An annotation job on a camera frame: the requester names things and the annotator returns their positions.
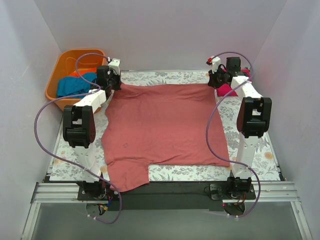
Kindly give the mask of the dusty pink t shirt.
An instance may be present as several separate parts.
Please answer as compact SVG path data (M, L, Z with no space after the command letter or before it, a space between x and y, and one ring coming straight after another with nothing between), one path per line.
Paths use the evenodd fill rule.
M229 166L215 92L204 83L124 84L106 108L101 143L110 181L121 192L149 182L149 166Z

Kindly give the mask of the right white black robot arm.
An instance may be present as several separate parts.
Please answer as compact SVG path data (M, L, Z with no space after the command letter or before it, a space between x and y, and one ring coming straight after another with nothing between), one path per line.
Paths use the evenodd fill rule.
M235 92L241 101L236 120L239 146L233 169L226 181L211 184L209 191L213 200L231 199L239 204L246 197L256 198L252 164L259 139L270 126L272 100L255 90L249 75L242 72L239 57L228 57L225 64L219 57L211 57L207 64L212 66L208 86L219 89L229 85L230 92Z

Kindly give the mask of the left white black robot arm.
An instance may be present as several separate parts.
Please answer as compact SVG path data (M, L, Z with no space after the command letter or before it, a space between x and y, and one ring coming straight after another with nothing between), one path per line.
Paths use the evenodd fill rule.
M118 66L102 65L97 68L94 83L101 90L89 94L73 105L64 107L63 139L72 147L78 163L84 167L83 181L79 184L85 194L95 200L107 195L106 183L100 179L102 172L95 159L96 126L94 113L107 101L113 90L121 89L121 71Z

